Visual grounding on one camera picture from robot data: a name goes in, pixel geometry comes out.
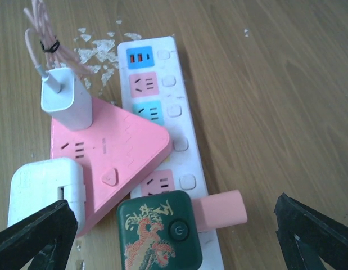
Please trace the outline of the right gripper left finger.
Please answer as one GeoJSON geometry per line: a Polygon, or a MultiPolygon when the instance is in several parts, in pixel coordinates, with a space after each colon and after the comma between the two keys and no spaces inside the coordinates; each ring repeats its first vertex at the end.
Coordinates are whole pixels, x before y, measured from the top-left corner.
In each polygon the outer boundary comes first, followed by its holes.
{"type": "Polygon", "coordinates": [[[52,203],[0,232],[0,269],[65,269],[77,230],[69,203],[52,203]]]}

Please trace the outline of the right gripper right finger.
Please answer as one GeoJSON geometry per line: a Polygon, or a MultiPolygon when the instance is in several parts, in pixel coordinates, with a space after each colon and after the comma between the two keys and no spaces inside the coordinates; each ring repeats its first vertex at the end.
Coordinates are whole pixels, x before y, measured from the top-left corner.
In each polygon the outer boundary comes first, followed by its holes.
{"type": "Polygon", "coordinates": [[[288,269],[348,269],[348,227],[288,197],[278,198],[276,231],[288,269]]]}

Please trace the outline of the small white usb charger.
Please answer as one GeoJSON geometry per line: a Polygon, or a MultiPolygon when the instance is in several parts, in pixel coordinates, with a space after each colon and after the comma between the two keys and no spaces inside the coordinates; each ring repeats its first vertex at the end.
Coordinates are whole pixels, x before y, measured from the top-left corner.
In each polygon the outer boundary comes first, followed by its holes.
{"type": "Polygon", "coordinates": [[[71,131],[87,129],[93,123],[92,97],[69,67],[46,71],[41,108],[71,131]]]}

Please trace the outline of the white power strip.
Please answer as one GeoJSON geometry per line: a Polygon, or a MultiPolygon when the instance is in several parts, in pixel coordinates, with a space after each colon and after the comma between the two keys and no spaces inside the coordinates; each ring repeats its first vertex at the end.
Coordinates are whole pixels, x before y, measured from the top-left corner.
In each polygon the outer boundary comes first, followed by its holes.
{"type": "Polygon", "coordinates": [[[215,229],[200,232],[193,201],[207,195],[176,41],[118,45],[125,110],[162,128],[168,157],[117,209],[123,269],[223,269],[215,229]]]}

